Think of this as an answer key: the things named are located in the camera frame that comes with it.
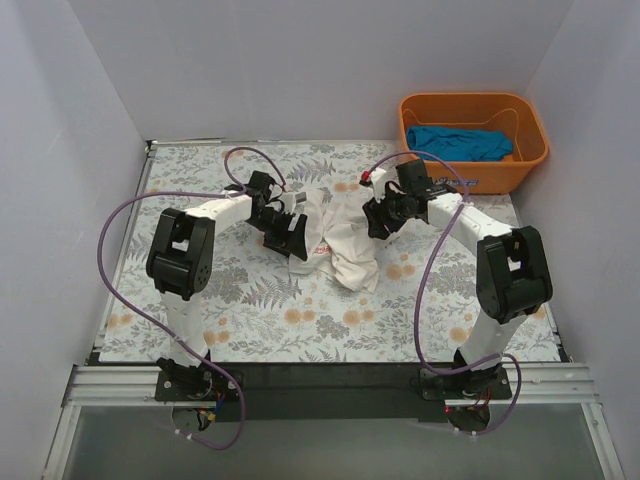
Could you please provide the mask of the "orange plastic basket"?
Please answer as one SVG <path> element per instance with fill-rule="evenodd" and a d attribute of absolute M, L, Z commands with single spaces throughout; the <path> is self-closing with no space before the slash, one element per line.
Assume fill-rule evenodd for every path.
<path fill-rule="evenodd" d="M 549 154 L 548 141 L 534 107 L 508 92 L 415 93 L 398 106 L 398 149 L 408 148 L 406 131 L 413 126 L 500 131 L 513 152 L 499 162 L 457 161 L 472 194 L 500 195 L 514 191 Z"/>

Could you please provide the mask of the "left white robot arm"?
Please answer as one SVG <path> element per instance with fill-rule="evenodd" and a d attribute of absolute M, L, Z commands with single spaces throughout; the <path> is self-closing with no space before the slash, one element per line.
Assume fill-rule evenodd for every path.
<path fill-rule="evenodd" d="M 264 245 L 286 257 L 308 258 L 307 216 L 295 207 L 304 192 L 276 194 L 276 181 L 255 171 L 248 183 L 230 185 L 199 206 L 165 209 L 158 220 L 146 262 L 159 291 L 168 328 L 176 335 L 170 353 L 157 361 L 172 386 L 193 400 L 208 399 L 228 383 L 203 364 L 210 357 L 204 338 L 201 293 L 213 274 L 216 236 L 246 222 L 264 234 Z"/>

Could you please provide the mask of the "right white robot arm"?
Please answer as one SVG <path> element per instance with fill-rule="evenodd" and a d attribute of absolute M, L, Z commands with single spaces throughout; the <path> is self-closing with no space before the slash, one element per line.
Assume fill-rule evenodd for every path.
<path fill-rule="evenodd" d="M 396 168 L 396 180 L 376 166 L 361 185 L 373 191 L 363 206 L 368 234 L 384 240 L 410 220 L 439 228 L 476 259 L 476 297 L 480 312 L 471 333 L 456 350 L 450 368 L 425 364 L 436 386 L 464 397 L 488 391 L 497 380 L 507 345 L 525 320 L 548 302 L 553 287 L 540 233 L 513 227 L 478 210 L 466 192 L 437 184 L 425 163 L 414 160 Z"/>

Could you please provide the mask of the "aluminium frame rail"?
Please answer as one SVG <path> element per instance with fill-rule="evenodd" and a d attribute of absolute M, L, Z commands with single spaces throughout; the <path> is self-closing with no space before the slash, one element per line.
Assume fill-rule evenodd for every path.
<path fill-rule="evenodd" d="M 620 479 L 624 472 L 588 367 L 508 366 L 508 400 L 482 410 L 493 431 L 467 437 L 417 419 L 213 423 L 216 452 L 176 434 L 196 408 L 155 400 L 160 370 L 82 366 L 70 378 L 44 475 L 48 479 Z"/>

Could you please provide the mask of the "blue t shirt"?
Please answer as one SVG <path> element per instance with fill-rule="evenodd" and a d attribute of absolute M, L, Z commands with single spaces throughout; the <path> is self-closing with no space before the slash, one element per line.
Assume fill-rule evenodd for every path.
<path fill-rule="evenodd" d="M 409 150 L 448 162 L 499 162 L 513 153 L 512 141 L 500 131 L 411 126 L 405 137 Z"/>

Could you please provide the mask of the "white t shirt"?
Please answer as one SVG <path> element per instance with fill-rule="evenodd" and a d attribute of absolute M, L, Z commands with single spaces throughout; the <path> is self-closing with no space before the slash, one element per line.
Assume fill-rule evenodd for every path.
<path fill-rule="evenodd" d="M 327 203 L 323 199 L 320 189 L 306 192 L 302 213 L 307 216 L 307 258 L 291 256 L 289 271 L 302 275 L 320 271 L 351 291 L 372 293 L 380 274 L 376 253 L 383 244 L 368 236 L 362 209 L 368 196 L 348 194 Z"/>

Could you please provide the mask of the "floral table mat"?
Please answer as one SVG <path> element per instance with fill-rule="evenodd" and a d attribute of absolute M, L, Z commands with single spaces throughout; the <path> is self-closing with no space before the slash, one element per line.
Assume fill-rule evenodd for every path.
<path fill-rule="evenodd" d="M 152 363 L 170 340 L 158 292 L 145 271 L 161 211 L 197 205 L 201 193 L 247 179 L 255 170 L 282 173 L 291 190 L 320 189 L 327 203 L 366 191 L 359 175 L 395 146 L 275 143 L 253 151 L 229 145 L 160 145 L 144 173 L 148 198 L 138 207 L 100 343 L 101 362 Z M 476 262 L 453 239 L 412 222 L 377 256 L 373 293 L 343 288 L 325 273 L 296 275 L 266 249 L 261 234 L 240 224 L 215 241 L 212 278 L 202 294 L 204 338 L 217 362 L 405 362 L 424 355 L 448 362 L 479 312 Z"/>

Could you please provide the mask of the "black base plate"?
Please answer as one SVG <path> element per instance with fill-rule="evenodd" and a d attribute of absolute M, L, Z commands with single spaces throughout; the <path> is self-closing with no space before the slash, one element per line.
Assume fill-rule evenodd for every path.
<path fill-rule="evenodd" d="M 435 376 L 419 363 L 224 363 L 207 366 L 158 362 L 155 400 L 201 408 L 221 404 L 219 422 L 409 418 L 446 421 L 448 400 L 487 408 L 508 400 L 504 369 Z"/>

